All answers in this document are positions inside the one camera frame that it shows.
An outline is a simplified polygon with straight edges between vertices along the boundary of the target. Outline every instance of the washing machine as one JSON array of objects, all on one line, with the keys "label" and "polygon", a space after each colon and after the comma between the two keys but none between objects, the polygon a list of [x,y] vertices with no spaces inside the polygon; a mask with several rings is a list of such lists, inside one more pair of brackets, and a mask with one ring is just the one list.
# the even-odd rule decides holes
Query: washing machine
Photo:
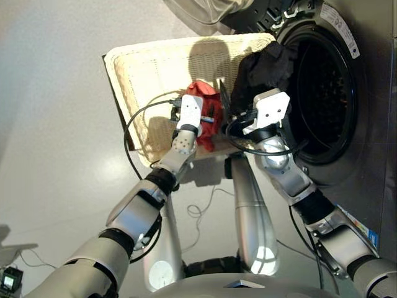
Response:
[{"label": "washing machine", "polygon": [[297,163],[396,261],[393,14],[393,1],[266,0],[222,22],[241,33],[272,32],[297,51],[283,123],[292,146],[309,140]]}]

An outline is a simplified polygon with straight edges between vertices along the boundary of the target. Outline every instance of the laundry basket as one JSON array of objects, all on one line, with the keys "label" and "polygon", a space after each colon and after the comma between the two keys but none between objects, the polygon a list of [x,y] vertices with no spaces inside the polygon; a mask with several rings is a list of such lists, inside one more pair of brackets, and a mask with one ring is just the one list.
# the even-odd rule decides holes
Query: laundry basket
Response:
[{"label": "laundry basket", "polygon": [[[156,101],[175,99],[195,80],[219,90],[222,79],[231,92],[240,61],[262,50],[274,38],[270,34],[239,34],[193,37],[127,45],[112,49],[104,61],[122,117],[127,123],[142,107]],[[161,104],[142,112],[129,133],[141,162],[149,166],[170,148],[176,124],[172,106]],[[215,150],[199,146],[196,158],[235,151],[225,136],[213,136]]]}]

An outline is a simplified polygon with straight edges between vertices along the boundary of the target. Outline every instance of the red cloth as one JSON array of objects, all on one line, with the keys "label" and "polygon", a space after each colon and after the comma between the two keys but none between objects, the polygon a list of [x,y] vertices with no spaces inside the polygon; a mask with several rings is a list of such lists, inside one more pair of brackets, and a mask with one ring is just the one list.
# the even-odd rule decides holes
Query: red cloth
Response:
[{"label": "red cloth", "polygon": [[194,81],[187,88],[186,94],[200,96],[203,99],[202,115],[213,118],[213,123],[201,121],[203,132],[197,139],[199,145],[212,152],[215,146],[211,137],[218,133],[223,118],[220,93],[203,81]]}]

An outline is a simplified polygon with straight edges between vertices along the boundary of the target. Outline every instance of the floor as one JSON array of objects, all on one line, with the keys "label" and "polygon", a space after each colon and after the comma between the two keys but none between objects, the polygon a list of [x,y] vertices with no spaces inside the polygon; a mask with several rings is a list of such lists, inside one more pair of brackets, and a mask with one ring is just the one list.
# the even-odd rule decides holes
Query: floor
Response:
[{"label": "floor", "polygon": [[[38,243],[40,257],[60,266],[104,228],[109,211],[137,178],[123,151],[101,56],[116,46],[191,36],[195,33],[157,0],[1,1],[0,224],[11,229],[3,245]],[[219,160],[209,168],[222,173],[222,167]],[[253,167],[277,237],[307,253],[286,203]],[[194,196],[195,181],[174,195],[182,247],[197,236],[187,205],[205,206],[214,184],[233,192],[231,181],[210,177],[200,180]],[[184,254],[186,263],[236,253],[233,214],[233,198],[216,192],[200,226],[199,242]],[[211,254],[205,253],[208,245]],[[318,286],[313,261],[284,248],[280,255],[279,276]],[[24,257],[39,263],[30,251]],[[48,266],[27,267],[20,258],[16,265],[24,271],[23,295],[53,271]],[[148,293],[141,270],[141,263],[130,267],[121,298]],[[339,285],[343,297],[355,296],[350,281]],[[328,277],[326,287],[332,290]]]}]

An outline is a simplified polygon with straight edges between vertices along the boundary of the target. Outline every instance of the black cloth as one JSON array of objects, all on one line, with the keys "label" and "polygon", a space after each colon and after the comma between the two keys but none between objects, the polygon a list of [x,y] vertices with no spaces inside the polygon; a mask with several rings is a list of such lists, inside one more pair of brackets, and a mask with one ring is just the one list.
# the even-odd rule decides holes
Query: black cloth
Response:
[{"label": "black cloth", "polygon": [[286,91],[296,58],[296,47],[271,42],[241,60],[230,97],[230,112],[236,115],[252,109],[254,97],[260,93],[274,88]]}]

